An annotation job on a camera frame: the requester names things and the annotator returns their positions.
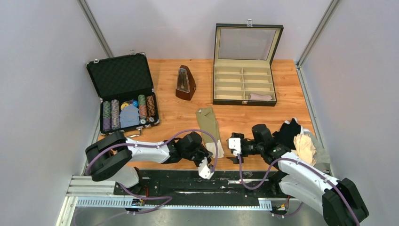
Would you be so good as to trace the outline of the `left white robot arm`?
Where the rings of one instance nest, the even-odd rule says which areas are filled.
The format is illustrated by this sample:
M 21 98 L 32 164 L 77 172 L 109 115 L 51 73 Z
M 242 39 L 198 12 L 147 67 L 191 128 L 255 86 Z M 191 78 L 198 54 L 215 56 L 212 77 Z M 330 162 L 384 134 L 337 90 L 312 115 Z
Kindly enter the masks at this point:
M 197 129 L 187 130 L 184 137 L 174 135 L 155 143 L 133 140 L 117 131 L 87 147 L 85 154 L 88 161 L 85 174 L 93 181 L 115 181 L 132 194 L 143 191 L 144 181 L 137 168 L 128 166 L 129 162 L 172 164 L 186 159 L 194 162 L 203 179 L 210 179 L 216 167 L 211 163 L 213 154 L 203 145 Z

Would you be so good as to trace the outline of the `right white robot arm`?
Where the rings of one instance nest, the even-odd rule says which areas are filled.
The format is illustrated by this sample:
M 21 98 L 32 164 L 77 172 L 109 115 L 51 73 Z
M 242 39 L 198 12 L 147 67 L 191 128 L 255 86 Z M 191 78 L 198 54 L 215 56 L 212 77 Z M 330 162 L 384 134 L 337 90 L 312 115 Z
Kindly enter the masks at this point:
M 273 133 L 265 124 L 257 124 L 252 127 L 252 134 L 253 139 L 248 139 L 232 133 L 227 144 L 236 164 L 241 165 L 243 157 L 258 154 L 278 170 L 269 179 L 272 195 L 295 197 L 320 213 L 329 226 L 358 226 L 369 216 L 353 181 L 330 176 L 300 157 L 294 141 L 303 134 L 295 121 Z

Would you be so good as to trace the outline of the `olive green white underwear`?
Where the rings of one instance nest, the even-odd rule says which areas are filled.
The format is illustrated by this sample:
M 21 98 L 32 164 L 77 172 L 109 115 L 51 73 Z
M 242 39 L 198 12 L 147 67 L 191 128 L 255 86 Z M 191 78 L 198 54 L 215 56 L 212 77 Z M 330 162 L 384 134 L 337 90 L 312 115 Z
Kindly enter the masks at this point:
M 199 128 L 211 134 L 217 141 L 217 144 L 215 144 L 211 137 L 202 133 L 205 147 L 212 153 L 214 158 L 223 158 L 224 150 L 222 147 L 219 125 L 213 112 L 213 108 L 210 106 L 207 108 L 200 108 L 195 114 Z

